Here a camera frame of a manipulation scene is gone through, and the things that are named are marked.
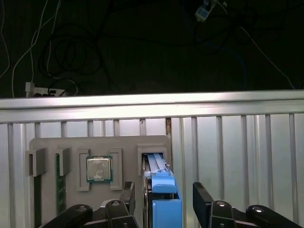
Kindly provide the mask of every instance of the electrical outlet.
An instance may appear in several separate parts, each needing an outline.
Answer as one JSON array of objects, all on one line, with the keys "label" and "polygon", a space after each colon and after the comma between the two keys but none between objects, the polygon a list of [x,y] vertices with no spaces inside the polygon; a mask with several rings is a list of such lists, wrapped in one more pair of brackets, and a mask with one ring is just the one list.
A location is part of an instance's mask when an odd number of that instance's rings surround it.
[{"label": "electrical outlet", "polygon": [[[50,89],[50,94],[54,96],[66,96],[66,92],[64,89]],[[34,88],[34,94],[48,94],[48,88],[41,88],[41,87],[35,87]]]},{"label": "electrical outlet", "polygon": [[48,95],[48,92],[52,96],[66,96],[67,92],[65,92],[64,89],[49,89],[48,88],[42,88],[42,87],[35,87],[35,83],[32,82],[26,82],[25,83],[25,92],[26,97],[33,97],[35,94],[43,94]]}]

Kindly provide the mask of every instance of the corrugated metal panel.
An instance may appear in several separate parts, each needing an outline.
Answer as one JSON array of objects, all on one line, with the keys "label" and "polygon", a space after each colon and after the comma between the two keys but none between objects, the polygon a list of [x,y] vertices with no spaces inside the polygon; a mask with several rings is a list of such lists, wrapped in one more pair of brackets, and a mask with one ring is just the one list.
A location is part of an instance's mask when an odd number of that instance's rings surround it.
[{"label": "corrugated metal panel", "polygon": [[[275,109],[286,102],[275,101],[270,106]],[[201,181],[215,199],[226,200],[239,209],[248,204],[263,204],[304,226],[301,102],[290,103],[295,114],[287,114],[286,106],[277,112],[269,109],[266,113],[270,114],[266,115],[261,114],[261,110],[257,111],[259,115],[248,115],[248,111],[242,110],[248,110],[249,104],[242,103],[234,110],[235,103],[225,103],[228,109],[223,104],[194,104],[185,105],[185,110],[174,118],[163,115],[167,119],[98,120],[94,116],[94,120],[90,120],[79,108],[73,121],[61,122],[65,120],[63,111],[54,110],[58,122],[0,124],[0,171],[1,177],[5,176],[0,186],[0,226],[32,228],[33,180],[24,177],[24,151],[31,139],[159,134],[166,134],[172,140],[173,171],[184,200],[184,227],[199,227],[192,209],[194,181]],[[260,107],[261,103],[254,101],[253,106]],[[201,116],[183,115],[193,109]],[[214,110],[221,114],[212,114]]]},{"label": "corrugated metal panel", "polygon": [[8,125],[0,124],[0,227],[9,228],[10,216],[10,171],[9,171],[9,143]]}]

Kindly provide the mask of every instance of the dark background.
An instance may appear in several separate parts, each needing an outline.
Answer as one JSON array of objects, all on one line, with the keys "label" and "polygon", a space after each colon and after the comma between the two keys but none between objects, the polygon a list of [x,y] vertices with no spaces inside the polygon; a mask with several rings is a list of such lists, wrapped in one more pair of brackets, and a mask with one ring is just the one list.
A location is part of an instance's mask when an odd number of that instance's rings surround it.
[{"label": "dark background", "polygon": [[[12,97],[12,67],[21,55],[30,47],[32,36],[39,26],[44,0],[3,0],[6,20],[4,36],[9,48],[11,68],[0,79],[0,97]],[[62,0],[57,18],[57,27],[65,23],[76,23],[93,35],[105,19],[108,0],[88,0],[91,26],[87,18],[87,0]],[[120,6],[128,0],[114,0]],[[44,15],[46,21],[56,10],[58,1],[49,0]],[[286,9],[286,0],[248,1],[259,15],[281,12]],[[289,6],[303,3],[301,0],[290,0]],[[244,0],[230,0],[229,6],[241,9]],[[190,28],[196,26],[194,12],[187,15]],[[216,6],[211,15],[225,15]],[[256,27],[279,26],[284,15],[258,20]],[[198,36],[207,38],[229,25],[229,18],[210,17],[198,29]],[[41,33],[37,44],[33,47],[34,83],[36,87],[49,87],[55,80],[43,76],[38,69],[41,51],[51,35],[53,21],[49,22]],[[246,83],[244,85],[243,68],[239,59],[230,51],[221,50],[215,55],[204,55],[214,51],[206,45],[192,45],[193,36],[183,21],[182,3],[179,0],[161,0],[138,7],[132,7],[109,14],[103,28],[106,34],[129,36],[155,40],[168,44],[190,44],[188,46],[160,45],[142,40],[111,38],[102,35],[96,42],[102,53],[108,75],[101,68],[92,75],[80,75],[77,72],[64,72],[59,77],[74,80],[81,91],[80,95],[134,94],[134,93],[170,93],[170,92],[206,92],[206,91],[241,91],[264,89],[291,89],[286,78],[281,75],[252,44],[239,45],[233,36],[229,36],[225,45],[243,59],[246,67]],[[83,30],[67,27],[61,34],[84,35]],[[226,34],[210,41],[220,45]],[[239,29],[240,40],[248,40]],[[304,52],[304,6],[288,12],[284,27],[279,30],[253,31],[252,38],[268,57],[287,75],[297,89],[303,83]],[[58,48],[59,55],[63,49]],[[74,59],[80,65],[84,52],[81,48]],[[0,42],[0,72],[7,66],[7,57],[3,41]],[[83,71],[98,66],[98,59],[93,49],[87,50],[88,62]],[[50,69],[57,69],[53,55]],[[32,78],[30,55],[19,63],[14,76],[16,97],[25,96],[25,82]],[[70,82],[59,81],[53,85],[67,89],[71,94],[74,88]]]}]

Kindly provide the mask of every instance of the aluminum panel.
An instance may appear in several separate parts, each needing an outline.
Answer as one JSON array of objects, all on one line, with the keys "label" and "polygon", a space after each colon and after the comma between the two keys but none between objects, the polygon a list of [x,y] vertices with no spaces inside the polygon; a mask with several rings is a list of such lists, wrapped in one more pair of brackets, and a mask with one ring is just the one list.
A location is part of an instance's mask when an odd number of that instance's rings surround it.
[{"label": "aluminum panel", "polygon": [[183,118],[182,119],[182,144],[183,144],[183,176],[184,182],[184,201],[183,207],[186,214],[186,227],[197,228],[199,226],[197,217],[193,210],[192,200],[192,185],[198,181],[198,145],[197,145],[197,119]]},{"label": "aluminum panel", "polygon": [[246,124],[242,116],[224,116],[224,199],[239,210],[245,211],[248,202]]},{"label": "aluminum panel", "polygon": [[0,124],[0,135],[0,227],[10,228],[10,173],[7,124]]},{"label": "aluminum panel", "polygon": [[255,116],[257,202],[273,209],[273,181],[270,122],[265,115]]},{"label": "aluminum panel", "polygon": [[247,116],[248,194],[249,204],[258,204],[256,119]]},{"label": "aluminum panel", "polygon": [[198,118],[199,181],[214,199],[224,199],[222,120]]},{"label": "aluminum panel", "polygon": [[146,135],[166,135],[166,119],[146,119]]},{"label": "aluminum panel", "polygon": [[106,120],[104,122],[105,124],[105,136],[117,136],[117,134],[114,134],[114,121],[113,120]]},{"label": "aluminum panel", "polygon": [[14,197],[14,206],[15,211],[15,224],[16,227],[23,228],[27,226],[27,214],[25,213],[29,207],[27,205],[26,195],[27,191],[27,181],[28,179],[25,177],[25,125],[22,123],[13,124],[13,150],[11,163],[9,164],[11,168],[13,168],[12,176],[10,177],[13,182],[13,189],[10,190],[10,193],[13,194]]},{"label": "aluminum panel", "polygon": [[[40,130],[40,126],[35,123],[27,123],[25,124],[25,148],[29,150],[29,142],[34,139],[36,136],[39,137],[38,133]],[[26,177],[26,187],[25,187],[25,195],[28,196],[25,198],[26,206],[28,209],[26,210],[26,224],[27,227],[34,227],[34,214],[31,213],[34,211],[34,178],[33,176]]]},{"label": "aluminum panel", "polygon": [[[232,200],[239,209],[254,202],[274,207],[304,226],[304,114],[299,113],[304,113],[303,91],[0,100],[0,123],[15,123],[4,125],[8,139],[0,140],[0,148],[10,151],[13,175],[9,222],[12,228],[32,228],[31,183],[20,176],[31,138],[166,133],[186,202],[184,227],[196,226],[188,178],[197,176],[214,189],[214,198]],[[172,118],[167,130],[165,118]]]},{"label": "aluminum panel", "polygon": [[93,136],[104,136],[105,135],[105,125],[104,121],[96,120],[93,121]]},{"label": "aluminum panel", "polygon": [[[184,181],[184,172],[185,168],[183,165],[184,152],[183,152],[183,126],[182,119],[172,118],[171,119],[171,130],[172,130],[172,165],[173,172],[176,182],[179,186],[180,195],[182,196],[183,201],[185,200],[186,190],[185,190],[185,181]],[[183,227],[187,227],[185,224],[185,206],[183,207]]]},{"label": "aluminum panel", "polygon": [[140,135],[140,123],[137,120],[120,120],[119,121],[119,135],[132,136]]},{"label": "aluminum panel", "polygon": [[40,138],[60,138],[62,134],[62,125],[64,123],[41,123]]},{"label": "aluminum panel", "polygon": [[293,220],[289,114],[271,115],[274,210]]},{"label": "aluminum panel", "polygon": [[304,114],[294,115],[295,154],[296,154],[296,192],[299,224],[304,227]]},{"label": "aluminum panel", "polygon": [[75,121],[66,123],[67,137],[87,137],[88,125],[87,121]]},{"label": "aluminum panel", "polygon": [[275,100],[302,100],[303,90],[297,91],[247,91],[230,93],[187,93],[187,94],[146,94],[146,95],[110,95],[110,96],[77,96],[31,99],[15,98],[1,99],[0,109],[21,108],[55,108],[74,106],[119,106],[119,105],[152,105],[152,104],[189,104],[198,102],[248,102],[248,101],[275,101]]}]

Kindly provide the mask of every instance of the blue cable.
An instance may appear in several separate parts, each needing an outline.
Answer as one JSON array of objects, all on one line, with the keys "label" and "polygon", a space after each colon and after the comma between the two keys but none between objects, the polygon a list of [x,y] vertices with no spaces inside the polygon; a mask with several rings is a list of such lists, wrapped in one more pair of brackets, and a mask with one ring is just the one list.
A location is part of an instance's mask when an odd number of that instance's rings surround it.
[{"label": "blue cable", "polygon": [[[183,11],[184,24],[187,27],[187,30],[191,33],[191,35],[194,36],[194,31],[190,28],[190,25],[189,25],[189,22],[188,22],[188,19],[187,19],[187,12],[185,10],[185,0],[182,0],[182,11]],[[213,44],[208,43],[208,42],[204,42],[204,45],[209,46],[209,47],[213,47],[214,49],[219,49],[220,48],[220,46],[213,45]],[[246,87],[247,87],[246,68],[245,68],[245,64],[244,64],[244,61],[242,60],[241,56],[238,53],[236,53],[235,51],[230,50],[226,47],[222,47],[221,50],[233,54],[240,61],[240,64],[242,65],[242,68],[243,68],[243,77],[244,77],[243,90],[246,90]]]}]

